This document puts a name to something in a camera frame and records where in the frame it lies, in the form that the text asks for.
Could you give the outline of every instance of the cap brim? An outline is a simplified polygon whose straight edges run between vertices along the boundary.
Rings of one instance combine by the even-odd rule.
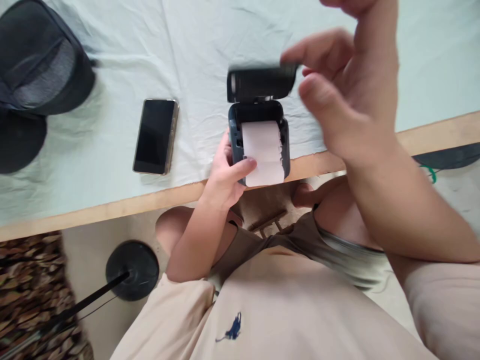
[[[0,174],[11,174],[30,164],[46,136],[43,116],[24,117],[14,112],[0,115]]]

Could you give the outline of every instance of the white tablecloth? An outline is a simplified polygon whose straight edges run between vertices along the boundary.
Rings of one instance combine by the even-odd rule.
[[[3,13],[14,0],[2,0]],[[231,64],[277,62],[317,31],[355,21],[315,0],[48,0],[92,59],[97,83],[78,109],[48,119],[39,156],[0,176],[0,226],[72,212],[208,177],[227,127]],[[480,109],[480,2],[400,0],[397,130]],[[281,100],[291,158],[325,150],[294,90]],[[176,98],[171,172],[132,171],[143,100]]]

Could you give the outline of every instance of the green cable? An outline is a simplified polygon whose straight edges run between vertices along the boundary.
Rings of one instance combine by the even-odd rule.
[[[435,171],[427,165],[420,165],[420,167],[428,169],[428,172],[430,172],[431,175],[431,183],[435,184],[437,182],[437,174],[435,173]]]

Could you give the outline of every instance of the patterned rug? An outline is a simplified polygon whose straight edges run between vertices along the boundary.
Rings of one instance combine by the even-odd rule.
[[[75,304],[65,276],[62,235],[51,232],[0,242],[0,356]],[[32,343],[15,360],[93,360],[76,317]]]

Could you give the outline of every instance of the phone screen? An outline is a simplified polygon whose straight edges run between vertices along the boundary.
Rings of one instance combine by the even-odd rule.
[[[145,100],[133,171],[162,175],[168,173],[176,108],[177,103],[173,100]]]

